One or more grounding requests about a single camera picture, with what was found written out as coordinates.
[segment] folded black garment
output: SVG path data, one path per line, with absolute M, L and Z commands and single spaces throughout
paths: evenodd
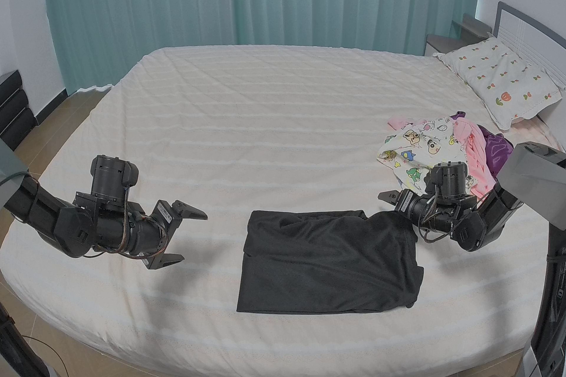
M 398 212 L 253 211 L 237 311 L 379 312 L 411 307 L 423 268 L 417 235 Z

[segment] bed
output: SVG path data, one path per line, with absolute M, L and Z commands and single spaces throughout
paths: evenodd
M 254 209 L 389 206 L 397 187 L 376 153 L 395 114 L 467 112 L 495 126 L 479 98 L 431 57 L 285 46 L 163 48 L 142 58 L 92 111 L 41 183 L 73 199 L 96 154 L 138 165 L 130 198 L 151 210 L 181 199 L 208 213 L 168 247 L 158 271 L 104 255 L 69 259 L 31 228 L 10 228 L 0 267 L 18 296 L 75 339 L 178 376 L 441 377 L 521 348 L 544 281 L 547 226 L 528 207 L 475 253 L 417 244 L 424 267 L 411 309 L 288 316 L 236 312 L 246 224 Z M 538 118 L 513 142 L 558 146 Z

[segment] pillow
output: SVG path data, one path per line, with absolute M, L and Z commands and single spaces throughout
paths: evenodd
M 497 38 L 434 56 L 475 91 L 502 130 L 562 98 L 543 69 L 521 59 Z

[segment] headboard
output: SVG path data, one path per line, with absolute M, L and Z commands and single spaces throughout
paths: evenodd
M 532 17 L 499 2 L 493 35 L 525 60 L 544 68 L 564 95 L 566 89 L 566 39 Z M 566 148 L 566 101 L 560 100 L 538 116 Z

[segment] pink clothing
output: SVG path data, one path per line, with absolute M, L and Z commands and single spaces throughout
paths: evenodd
M 460 143 L 466 143 L 468 174 L 478 182 L 471 188 L 471 192 L 481 198 L 495 185 L 495 179 L 487 167 L 486 139 L 479 127 L 465 118 L 458 118 L 454 122 L 454 138 Z

